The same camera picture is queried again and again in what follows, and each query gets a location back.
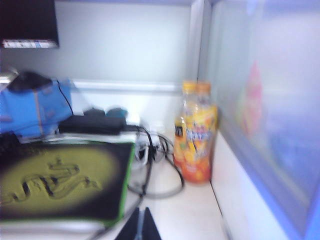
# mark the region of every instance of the plastic bottle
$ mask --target plastic bottle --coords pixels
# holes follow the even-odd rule
[[[181,167],[185,161],[185,150],[187,147],[187,132],[185,119],[192,116],[196,106],[195,81],[184,81],[182,84],[183,100],[179,114],[174,121],[175,138],[173,147],[173,161],[177,167]]]
[[[197,84],[197,101],[193,114],[185,118],[186,148],[181,170],[184,179],[193,183],[207,182],[212,175],[212,152],[218,110],[211,103],[210,92],[210,83]]]

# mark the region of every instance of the white wall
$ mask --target white wall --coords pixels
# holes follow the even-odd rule
[[[71,100],[72,108],[76,114],[91,107],[109,110],[113,107],[121,107],[129,113],[138,115],[141,120],[149,125],[154,131],[173,133],[175,116],[180,111],[182,94],[180,84],[136,84],[133,90],[131,83],[119,85],[103,82],[91,89],[81,82],[75,82],[78,89],[73,89]]]
[[[289,240],[221,133],[211,182],[233,240]]]
[[[191,7],[56,1],[59,49],[2,49],[1,66],[57,78],[181,82]]]

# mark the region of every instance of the computer mouse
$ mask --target computer mouse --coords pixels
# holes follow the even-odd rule
[[[128,116],[128,111],[121,107],[115,107],[107,111],[105,115],[107,117],[126,118]]]
[[[7,86],[11,92],[35,90],[46,85],[52,85],[52,80],[32,71],[23,71]]]
[[[83,115],[85,116],[104,116],[105,114],[104,110],[94,107],[83,112]]]

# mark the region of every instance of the blue bag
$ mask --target blue bag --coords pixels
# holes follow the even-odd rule
[[[71,103],[70,82],[61,82],[60,88]],[[23,137],[49,134],[71,115],[57,81],[21,92],[0,91],[0,133],[12,131]]]

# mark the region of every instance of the white desk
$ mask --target white desk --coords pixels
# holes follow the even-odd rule
[[[132,171],[131,184],[139,171]],[[165,161],[155,163],[152,168],[148,191],[153,193],[165,192],[177,187],[180,179],[175,170]],[[128,199],[134,194],[128,192]],[[222,227],[222,218],[209,183],[194,185],[186,183],[183,192],[167,199],[143,200],[140,209],[149,207],[155,224],[163,240],[225,240],[227,239]],[[114,229],[104,235],[101,240],[113,240],[126,222],[120,222]],[[91,234],[71,232],[2,232],[1,240],[85,240]]]

